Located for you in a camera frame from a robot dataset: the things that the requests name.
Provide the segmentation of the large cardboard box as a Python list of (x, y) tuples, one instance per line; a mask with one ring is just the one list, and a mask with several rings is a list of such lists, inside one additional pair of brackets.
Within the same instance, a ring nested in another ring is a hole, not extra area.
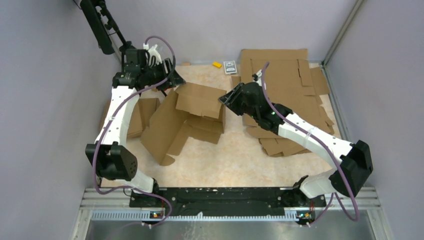
[(225, 132), (226, 90), (185, 83), (171, 90), (149, 120), (140, 142), (161, 166), (175, 162), (188, 138), (217, 144)]

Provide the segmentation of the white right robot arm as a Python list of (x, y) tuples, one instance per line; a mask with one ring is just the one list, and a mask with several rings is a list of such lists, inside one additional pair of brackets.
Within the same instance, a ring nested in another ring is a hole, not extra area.
[(289, 139), (325, 160), (331, 170), (307, 176), (295, 184), (293, 200), (307, 206), (313, 198), (338, 193), (356, 197), (373, 172), (370, 146), (337, 138), (313, 126), (290, 108), (269, 103), (256, 83), (239, 83), (218, 99), (238, 116), (250, 116), (260, 128)]

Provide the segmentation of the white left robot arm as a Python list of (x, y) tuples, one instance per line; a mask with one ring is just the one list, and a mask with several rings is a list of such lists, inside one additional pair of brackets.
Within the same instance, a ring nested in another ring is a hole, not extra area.
[(127, 49), (121, 71), (112, 77), (111, 100), (94, 143), (85, 147), (93, 179), (121, 183), (134, 189), (149, 207), (160, 202), (156, 181), (138, 169), (137, 157), (127, 149), (127, 135), (133, 110), (143, 92), (167, 90), (185, 83), (175, 70), (176, 57), (162, 59), (154, 48)]

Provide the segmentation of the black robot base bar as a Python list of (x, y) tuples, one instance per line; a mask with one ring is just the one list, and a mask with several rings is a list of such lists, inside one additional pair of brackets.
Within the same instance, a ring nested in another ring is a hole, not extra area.
[(171, 216), (262, 217), (282, 216), (286, 208), (325, 207), (323, 195), (307, 198), (291, 187), (168, 187), (155, 191), (159, 198), (131, 193), (131, 208), (168, 210)]

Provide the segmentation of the folded cardboard box at left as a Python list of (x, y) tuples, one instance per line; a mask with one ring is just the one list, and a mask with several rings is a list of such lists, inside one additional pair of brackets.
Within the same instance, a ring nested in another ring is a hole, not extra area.
[(140, 98), (136, 103), (127, 131), (127, 139), (140, 137), (146, 127), (149, 126), (150, 118), (160, 106), (159, 98)]

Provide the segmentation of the small printed card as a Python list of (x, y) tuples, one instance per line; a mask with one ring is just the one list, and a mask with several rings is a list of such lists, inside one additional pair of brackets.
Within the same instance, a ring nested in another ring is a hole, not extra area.
[(238, 70), (237, 70), (237, 64), (234, 60), (231, 61), (224, 61), (223, 62), (223, 67), (224, 67), (224, 73), (226, 75), (233, 75), (233, 74), (237, 74)]

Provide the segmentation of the yellow rectangular block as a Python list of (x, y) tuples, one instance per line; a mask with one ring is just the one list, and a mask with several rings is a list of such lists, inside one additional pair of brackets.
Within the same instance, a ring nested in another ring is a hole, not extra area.
[(218, 69), (220, 69), (221, 67), (222, 67), (222, 64), (221, 63), (219, 63), (219, 62), (213, 62), (212, 63), (212, 65), (214, 66), (214, 67), (216, 67), (216, 68), (218, 68)]

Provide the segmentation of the stack of flat cardboard blanks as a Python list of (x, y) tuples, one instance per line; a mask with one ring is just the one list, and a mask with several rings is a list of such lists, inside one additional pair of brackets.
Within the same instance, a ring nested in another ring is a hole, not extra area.
[(319, 67), (310, 68), (306, 48), (243, 49), (240, 54), (240, 82), (251, 82), (252, 75), (269, 62), (265, 83), (271, 102), (290, 108), (311, 125), (334, 134), (334, 122), (321, 100), (322, 95), (330, 93), (328, 81)]

